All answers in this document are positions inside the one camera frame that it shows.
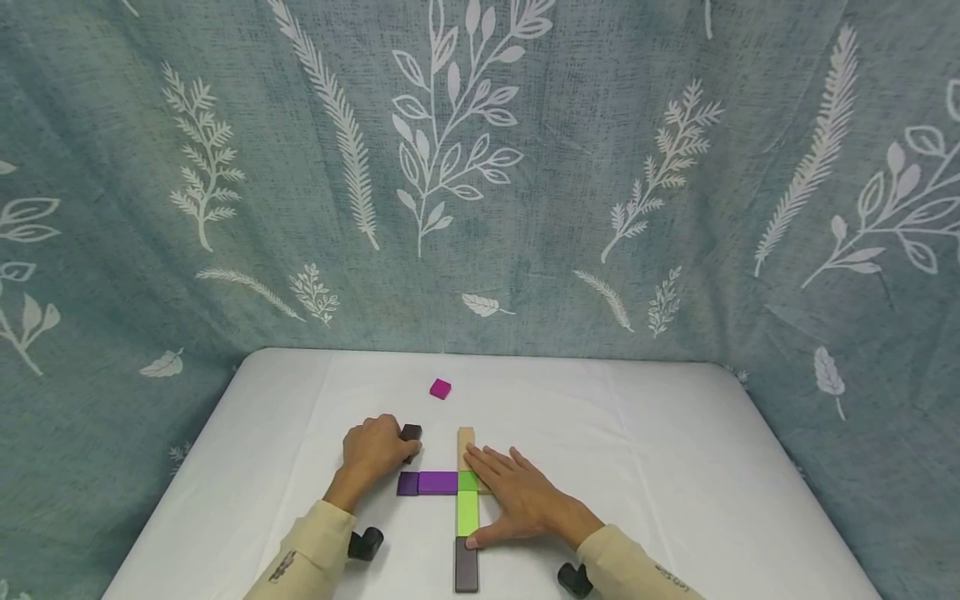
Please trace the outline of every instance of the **hand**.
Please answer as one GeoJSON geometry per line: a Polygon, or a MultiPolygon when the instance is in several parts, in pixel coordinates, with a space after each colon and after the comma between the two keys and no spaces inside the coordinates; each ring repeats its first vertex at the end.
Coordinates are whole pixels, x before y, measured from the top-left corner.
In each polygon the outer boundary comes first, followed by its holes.
{"type": "Polygon", "coordinates": [[[401,440],[393,415],[364,420],[344,437],[344,464],[333,476],[324,500],[352,513],[373,482],[417,452],[420,442],[401,440]]]}
{"type": "Polygon", "coordinates": [[[464,454],[467,464],[490,487],[500,503],[500,517],[467,538],[467,548],[552,534],[576,550],[604,526],[582,502],[553,486],[516,448],[510,456],[473,444],[464,454]]]}

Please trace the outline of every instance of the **green block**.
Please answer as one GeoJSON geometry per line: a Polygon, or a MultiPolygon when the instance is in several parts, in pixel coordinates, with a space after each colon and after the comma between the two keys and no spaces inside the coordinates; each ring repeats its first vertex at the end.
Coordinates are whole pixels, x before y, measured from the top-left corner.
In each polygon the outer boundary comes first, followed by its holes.
{"type": "Polygon", "coordinates": [[[471,470],[462,470],[457,473],[457,492],[476,492],[477,474],[471,470]]]}
{"type": "Polygon", "coordinates": [[[477,492],[457,492],[457,537],[480,528],[480,501],[477,492]]]}

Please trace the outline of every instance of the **beige sleeve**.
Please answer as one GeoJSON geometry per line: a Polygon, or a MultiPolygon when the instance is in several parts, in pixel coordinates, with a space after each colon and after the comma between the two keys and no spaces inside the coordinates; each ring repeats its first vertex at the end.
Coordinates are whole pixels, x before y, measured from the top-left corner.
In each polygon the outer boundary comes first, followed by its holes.
{"type": "Polygon", "coordinates": [[[319,500],[298,518],[244,600],[329,600],[347,563],[356,517],[319,500]]]}
{"type": "Polygon", "coordinates": [[[580,544],[577,557],[604,600],[704,600],[614,525],[580,544]]]}

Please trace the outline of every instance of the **teal fabric backdrop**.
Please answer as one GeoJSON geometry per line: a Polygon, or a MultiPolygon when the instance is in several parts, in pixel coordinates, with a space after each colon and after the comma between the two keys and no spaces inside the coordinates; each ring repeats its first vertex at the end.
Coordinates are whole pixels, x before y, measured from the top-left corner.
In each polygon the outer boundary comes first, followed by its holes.
{"type": "Polygon", "coordinates": [[[273,346],[729,366],[960,596],[959,11],[2,3],[0,597],[99,597],[273,346]]]}

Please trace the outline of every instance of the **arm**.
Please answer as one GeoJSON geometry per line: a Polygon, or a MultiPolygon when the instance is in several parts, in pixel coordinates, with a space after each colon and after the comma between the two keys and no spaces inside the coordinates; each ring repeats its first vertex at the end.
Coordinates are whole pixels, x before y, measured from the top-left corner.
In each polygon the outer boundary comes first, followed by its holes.
{"type": "Polygon", "coordinates": [[[329,600],[347,562],[357,503],[381,476],[420,451],[404,442],[392,415],[367,419],[347,432],[344,464],[324,498],[294,522],[280,551],[244,600],[329,600]]]}
{"type": "Polygon", "coordinates": [[[566,542],[587,566],[590,582],[607,600],[703,600],[654,562],[640,544],[605,525],[579,500],[557,490],[516,448],[505,456],[468,446],[467,463],[500,503],[502,514],[467,539],[468,548],[549,534],[566,542]]]}

